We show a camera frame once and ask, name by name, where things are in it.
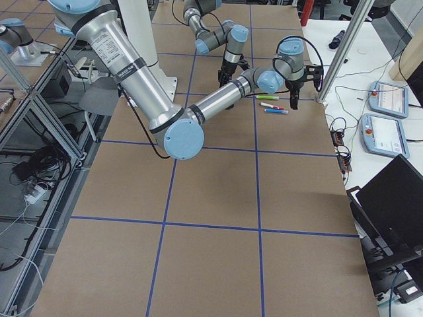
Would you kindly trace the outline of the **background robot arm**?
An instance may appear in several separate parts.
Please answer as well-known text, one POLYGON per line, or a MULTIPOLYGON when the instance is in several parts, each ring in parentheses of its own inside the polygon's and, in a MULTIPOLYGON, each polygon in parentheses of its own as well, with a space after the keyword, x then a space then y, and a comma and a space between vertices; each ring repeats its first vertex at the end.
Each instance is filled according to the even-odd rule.
POLYGON ((16 66, 41 67, 48 57, 19 18, 1 20, 1 50, 16 66))

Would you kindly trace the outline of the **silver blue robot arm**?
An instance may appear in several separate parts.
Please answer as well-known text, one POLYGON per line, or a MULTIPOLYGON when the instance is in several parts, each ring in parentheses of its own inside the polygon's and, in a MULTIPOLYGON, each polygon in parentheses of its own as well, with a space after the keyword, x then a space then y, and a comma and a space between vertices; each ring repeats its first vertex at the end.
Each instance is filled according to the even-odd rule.
POLYGON ((260 89, 273 94, 285 85, 298 97, 305 76, 304 45, 288 36, 276 46, 272 65, 250 68, 236 79, 187 108, 175 104, 118 24, 109 1, 50 1, 56 31, 89 43, 116 83, 134 100, 149 121, 159 146, 174 159, 196 156, 204 144, 202 124, 260 89))
POLYGON ((219 27, 215 30, 207 28, 203 17, 207 14, 211 15, 220 8, 221 4, 221 1, 187 1, 184 6, 183 18, 195 35, 195 47, 200 55, 206 55, 222 46, 225 48, 221 69, 217 73, 217 80, 222 87, 232 79, 236 68, 240 67, 243 70, 249 68, 243 55, 249 30, 232 20, 219 23, 219 27))

